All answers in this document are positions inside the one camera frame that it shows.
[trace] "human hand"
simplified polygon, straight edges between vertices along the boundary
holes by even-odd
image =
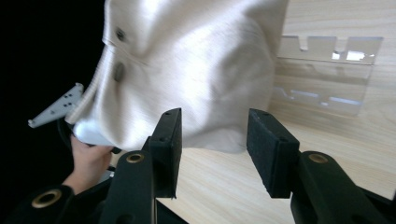
[[[99,182],[100,177],[110,164],[113,147],[89,147],[78,141],[74,135],[70,139],[73,148],[74,170],[63,184],[71,187],[75,194],[79,194]]]

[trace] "screw hole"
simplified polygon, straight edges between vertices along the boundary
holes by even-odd
[[[58,189],[51,189],[35,197],[32,201],[34,208],[44,208],[56,203],[62,196],[62,192]]]

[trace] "white fabric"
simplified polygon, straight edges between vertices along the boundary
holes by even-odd
[[[101,62],[66,121],[83,142],[137,150],[181,107],[183,147],[244,150],[248,110],[270,101],[287,3],[107,1]]]

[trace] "clear acrylic holder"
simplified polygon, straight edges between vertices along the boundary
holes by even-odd
[[[382,37],[282,36],[273,100],[337,115],[357,115]]]

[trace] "black background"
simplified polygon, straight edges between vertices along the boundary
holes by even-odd
[[[104,0],[7,2],[0,70],[0,222],[30,193],[61,184],[73,170],[56,123],[32,129],[27,120],[76,82],[88,86],[102,53],[104,25]]]

